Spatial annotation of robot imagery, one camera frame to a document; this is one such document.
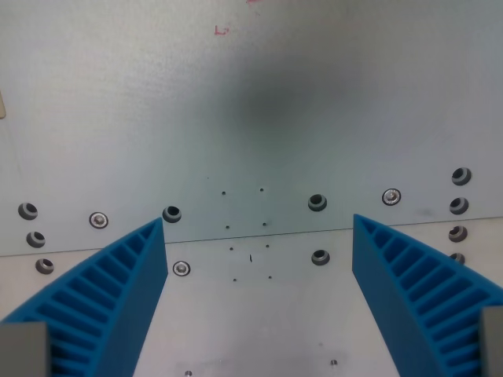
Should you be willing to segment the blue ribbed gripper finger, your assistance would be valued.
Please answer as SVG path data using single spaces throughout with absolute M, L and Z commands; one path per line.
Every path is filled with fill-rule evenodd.
M 479 318 L 502 289 L 414 238 L 354 216 L 352 271 L 401 376 L 480 376 Z
M 3 321 L 47 325 L 54 376 L 132 376 L 167 275 L 157 218 L 68 270 Z

